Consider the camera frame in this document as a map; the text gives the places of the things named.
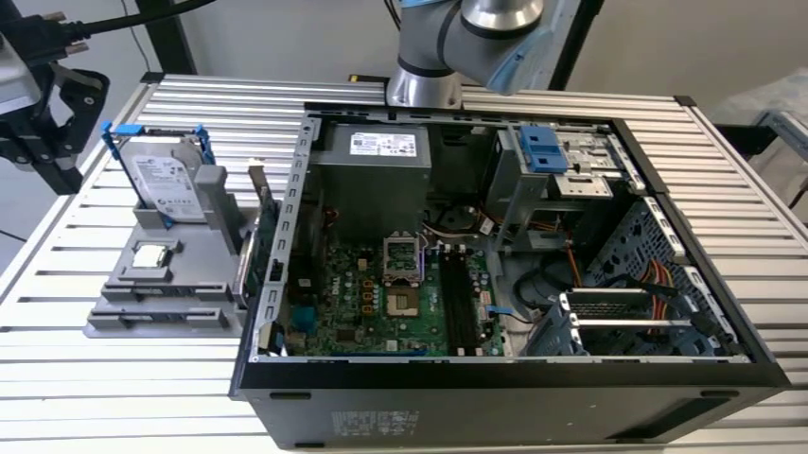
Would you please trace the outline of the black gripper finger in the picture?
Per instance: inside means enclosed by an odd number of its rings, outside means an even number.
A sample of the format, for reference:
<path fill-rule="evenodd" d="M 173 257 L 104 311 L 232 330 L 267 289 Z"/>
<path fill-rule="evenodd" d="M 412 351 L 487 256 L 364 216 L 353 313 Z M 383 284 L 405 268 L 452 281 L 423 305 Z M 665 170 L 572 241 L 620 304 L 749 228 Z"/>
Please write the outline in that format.
<path fill-rule="evenodd" d="M 106 98 L 109 80 L 105 75 L 82 69 L 60 67 L 57 97 L 70 111 L 60 125 L 66 137 L 62 142 L 41 140 L 45 148 L 45 164 L 38 176 L 56 194 L 76 194 L 81 188 L 82 175 L 76 168 L 77 156 L 89 140 Z"/>
<path fill-rule="evenodd" d="M 1 121 L 1 157 L 22 171 L 38 171 L 45 164 L 45 148 L 25 122 Z"/>

